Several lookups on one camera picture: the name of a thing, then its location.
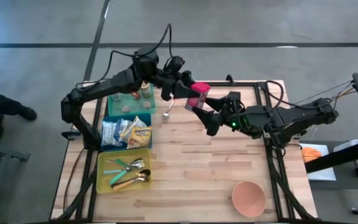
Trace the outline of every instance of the pink object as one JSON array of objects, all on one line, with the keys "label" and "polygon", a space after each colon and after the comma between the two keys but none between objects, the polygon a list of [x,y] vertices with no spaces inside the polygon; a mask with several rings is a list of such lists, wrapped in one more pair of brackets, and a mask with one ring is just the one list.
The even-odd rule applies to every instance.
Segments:
[{"label": "pink object", "polygon": [[189,99],[187,99],[185,108],[186,108],[186,110],[193,112],[192,108],[194,106],[198,107],[198,108],[203,107],[205,99],[206,99],[206,96],[208,95],[208,92],[211,89],[211,87],[207,83],[196,82],[196,83],[192,84],[191,89],[196,90],[197,92],[200,93],[199,98],[189,98]]},{"label": "pink object", "polygon": [[232,201],[241,215],[250,218],[262,214],[266,206],[264,191],[257,184],[248,181],[240,182],[234,187]]}]

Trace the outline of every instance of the gray floor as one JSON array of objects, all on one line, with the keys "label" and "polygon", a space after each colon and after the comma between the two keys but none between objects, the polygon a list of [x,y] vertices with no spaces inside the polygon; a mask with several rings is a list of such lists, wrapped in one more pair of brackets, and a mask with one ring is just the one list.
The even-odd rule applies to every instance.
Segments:
[{"label": "gray floor", "polygon": [[[0,0],[0,43],[92,43],[103,3]],[[174,42],[358,42],[358,0],[115,0],[101,42],[156,42],[168,22]],[[197,80],[222,80],[228,73],[236,80],[282,79],[292,102],[358,72],[358,48],[173,50]],[[82,81],[90,52],[0,49],[0,93],[39,113],[33,123],[17,117],[4,121],[1,147],[30,152],[31,157],[26,164],[10,164],[0,193],[0,223],[48,220],[67,146],[60,133],[69,128],[60,118],[60,100]],[[165,61],[167,51],[158,53]],[[98,50],[91,79],[104,73],[108,54],[108,49]],[[129,58],[115,55],[111,74],[129,64]],[[357,95],[341,99],[337,109],[339,119],[316,127],[313,139],[358,139]],[[358,207],[357,192],[314,189],[313,195],[320,218],[358,223],[349,214],[350,207]]]}]

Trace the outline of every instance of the small jar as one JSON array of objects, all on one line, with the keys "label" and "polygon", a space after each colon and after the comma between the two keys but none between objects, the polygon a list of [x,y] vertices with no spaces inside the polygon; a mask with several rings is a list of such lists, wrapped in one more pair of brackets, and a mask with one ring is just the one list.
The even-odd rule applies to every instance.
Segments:
[{"label": "small jar", "polygon": [[123,113],[129,113],[129,107],[128,106],[123,106],[122,107],[122,112]]},{"label": "small jar", "polygon": [[144,106],[145,109],[148,110],[148,109],[150,109],[152,107],[152,104],[149,101],[146,101],[146,102],[143,103],[143,106]]},{"label": "small jar", "polygon": [[152,87],[150,86],[149,83],[143,82],[140,90],[144,98],[148,98],[153,95]]}]

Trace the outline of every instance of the blue tray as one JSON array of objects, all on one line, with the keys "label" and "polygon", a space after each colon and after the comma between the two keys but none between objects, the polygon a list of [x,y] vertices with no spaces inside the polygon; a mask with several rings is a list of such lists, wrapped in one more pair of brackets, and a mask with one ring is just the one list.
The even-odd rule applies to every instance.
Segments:
[{"label": "blue tray", "polygon": [[[108,122],[118,122],[121,118],[129,121],[135,120],[135,117],[138,116],[147,126],[152,125],[152,117],[149,113],[141,113],[141,114],[129,114],[129,115],[119,115],[119,116],[108,116],[103,119],[103,121]],[[150,137],[150,145],[148,146],[151,149],[153,146],[153,136]],[[101,150],[104,151],[120,151],[127,149],[128,144],[122,143],[122,146],[101,146]]]}]

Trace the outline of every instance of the utensil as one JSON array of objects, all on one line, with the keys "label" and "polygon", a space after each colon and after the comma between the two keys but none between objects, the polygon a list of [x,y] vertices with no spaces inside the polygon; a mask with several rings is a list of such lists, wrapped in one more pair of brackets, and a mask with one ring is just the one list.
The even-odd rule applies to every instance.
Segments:
[{"label": "utensil", "polygon": [[142,170],[139,174],[137,174],[137,177],[118,184],[112,184],[111,187],[113,190],[119,190],[134,182],[148,182],[150,180],[150,175],[151,175],[151,171],[149,169]]},{"label": "utensil", "polygon": [[122,172],[122,170],[104,170],[103,174],[115,174],[118,172]]},{"label": "utensil", "polygon": [[266,206],[264,191],[257,184],[248,181],[240,182],[234,187],[232,201],[241,215],[250,218],[262,214]]},{"label": "utensil", "polygon": [[142,169],[145,167],[144,160],[142,158],[137,158],[131,162],[124,170],[121,171],[117,176],[110,180],[110,185],[117,182],[122,176],[134,169]]},{"label": "utensil", "polygon": [[129,163],[123,162],[123,161],[120,160],[120,159],[116,159],[116,160],[110,160],[110,159],[108,159],[108,160],[106,160],[106,162],[119,164],[119,165],[122,165],[122,166],[124,166],[124,167],[129,165]]},{"label": "utensil", "polygon": [[169,106],[168,110],[162,114],[162,118],[166,119],[169,118],[169,111],[171,110],[173,104],[175,103],[175,100],[172,101],[171,105]]}]

